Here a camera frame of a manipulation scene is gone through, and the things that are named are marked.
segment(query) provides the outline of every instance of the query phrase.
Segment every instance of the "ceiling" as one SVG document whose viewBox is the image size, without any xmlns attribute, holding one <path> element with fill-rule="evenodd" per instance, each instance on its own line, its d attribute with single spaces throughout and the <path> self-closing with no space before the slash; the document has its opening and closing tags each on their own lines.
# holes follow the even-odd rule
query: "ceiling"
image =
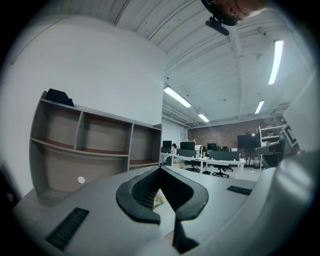
<svg viewBox="0 0 320 256">
<path fill-rule="evenodd" d="M 280 115 L 313 72 L 302 40 L 271 10 L 228 27 L 229 36 L 205 26 L 210 13 L 200 0 L 56 0 L 41 11 L 72 13 L 132 30 L 166 52 L 164 86 L 192 107 L 164 93 L 162 117 L 188 128 Z M 284 40 L 284 48 L 277 79 L 268 85 L 275 40 Z"/>
</svg>

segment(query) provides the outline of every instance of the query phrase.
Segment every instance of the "white desk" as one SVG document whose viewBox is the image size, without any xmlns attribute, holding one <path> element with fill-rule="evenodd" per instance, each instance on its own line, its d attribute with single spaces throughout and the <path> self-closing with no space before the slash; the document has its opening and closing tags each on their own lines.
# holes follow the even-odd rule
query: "white desk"
<svg viewBox="0 0 320 256">
<path fill-rule="evenodd" d="M 176 155 L 176 154 L 167 154 L 167 153 L 161 153 L 161 156 L 167 156 L 167 157 L 172 157 L 171 161 L 171 166 L 174 164 L 174 158 L 177 159 L 182 159 L 186 161 L 198 161 L 200 162 L 200 173 L 202 174 L 203 171 L 207 171 L 208 164 L 210 165 L 219 165 L 219 166 L 228 166 L 228 165 L 237 165 L 238 168 L 240 169 L 240 177 L 243 177 L 244 173 L 244 168 L 246 164 L 246 160 L 241 158 L 239 161 L 225 161 L 225 160 L 214 160 L 214 159 L 209 159 L 209 158 L 195 158 L 195 157 L 186 157 L 186 156 L 181 156 L 181 155 Z"/>
</svg>

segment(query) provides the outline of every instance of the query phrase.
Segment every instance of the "headset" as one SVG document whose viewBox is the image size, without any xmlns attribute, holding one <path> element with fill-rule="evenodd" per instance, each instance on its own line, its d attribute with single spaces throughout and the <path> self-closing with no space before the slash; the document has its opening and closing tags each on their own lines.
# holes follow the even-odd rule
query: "headset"
<svg viewBox="0 0 320 256">
<path fill-rule="evenodd" d="M 209 3 L 208 1 L 209 0 L 201 0 L 204 7 L 213 14 L 213 16 L 205 22 L 205 25 L 220 32 L 224 36 L 228 36 L 229 31 L 224 28 L 222 24 L 226 26 L 235 26 L 238 24 L 239 20 L 236 17 L 226 15 L 217 5 Z"/>
</svg>

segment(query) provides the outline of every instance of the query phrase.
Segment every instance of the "linear light fixture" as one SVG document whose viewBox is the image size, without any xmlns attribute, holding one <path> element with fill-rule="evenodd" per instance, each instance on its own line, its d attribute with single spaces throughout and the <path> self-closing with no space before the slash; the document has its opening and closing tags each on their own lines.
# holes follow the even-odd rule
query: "linear light fixture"
<svg viewBox="0 0 320 256">
<path fill-rule="evenodd" d="M 255 111 L 255 113 L 254 113 L 255 115 L 260 112 L 260 110 L 261 110 L 261 108 L 262 108 L 262 106 L 263 106 L 264 103 L 265 103 L 264 100 L 260 100 L 259 105 L 258 105 L 258 107 L 256 108 L 256 111 Z"/>
<path fill-rule="evenodd" d="M 274 42 L 274 59 L 273 59 L 273 67 L 271 71 L 269 85 L 273 85 L 276 81 L 277 74 L 280 67 L 283 47 L 284 47 L 284 41 Z"/>
<path fill-rule="evenodd" d="M 199 117 L 203 119 L 205 122 L 209 122 L 208 118 L 206 118 L 203 114 L 198 114 Z"/>
<path fill-rule="evenodd" d="M 169 94 L 171 97 L 175 98 L 178 102 L 180 102 L 182 105 L 184 105 L 187 108 L 191 107 L 191 104 L 186 101 L 184 98 L 182 98 L 178 93 L 176 93 L 174 90 L 171 89 L 170 86 L 166 86 L 163 89 L 167 94 Z"/>
</svg>

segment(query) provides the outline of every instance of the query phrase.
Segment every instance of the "brick wall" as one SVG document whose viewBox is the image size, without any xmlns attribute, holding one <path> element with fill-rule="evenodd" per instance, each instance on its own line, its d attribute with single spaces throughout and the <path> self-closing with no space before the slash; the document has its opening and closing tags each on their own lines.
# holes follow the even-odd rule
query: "brick wall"
<svg viewBox="0 0 320 256">
<path fill-rule="evenodd" d="M 246 133 L 254 134 L 259 132 L 259 126 L 265 128 L 270 125 L 277 126 L 277 124 L 279 126 L 283 124 L 280 117 L 188 129 L 188 140 L 195 140 L 196 145 L 207 146 L 208 143 L 216 143 L 221 147 L 237 148 L 238 135 L 245 135 Z"/>
</svg>

